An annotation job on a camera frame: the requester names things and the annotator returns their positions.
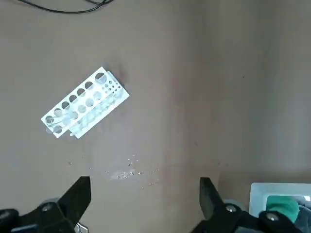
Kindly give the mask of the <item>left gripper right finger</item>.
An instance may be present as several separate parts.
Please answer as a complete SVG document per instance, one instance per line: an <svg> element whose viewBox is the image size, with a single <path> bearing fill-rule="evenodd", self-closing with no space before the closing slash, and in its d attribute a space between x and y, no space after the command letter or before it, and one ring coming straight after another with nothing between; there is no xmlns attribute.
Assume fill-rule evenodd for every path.
<svg viewBox="0 0 311 233"><path fill-rule="evenodd" d="M193 233L299 233L283 214L263 211L254 217L233 203L223 202L211 179L200 178L199 203L205 219Z"/></svg>

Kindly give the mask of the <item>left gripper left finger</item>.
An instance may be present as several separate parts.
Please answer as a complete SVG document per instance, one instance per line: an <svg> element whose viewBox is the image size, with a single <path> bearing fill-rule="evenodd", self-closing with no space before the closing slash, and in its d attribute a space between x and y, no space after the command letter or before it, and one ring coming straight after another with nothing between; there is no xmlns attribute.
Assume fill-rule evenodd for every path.
<svg viewBox="0 0 311 233"><path fill-rule="evenodd" d="M89 176L81 176L61 198L49 199L31 212L1 209L2 233L88 233L80 219L91 202Z"/></svg>

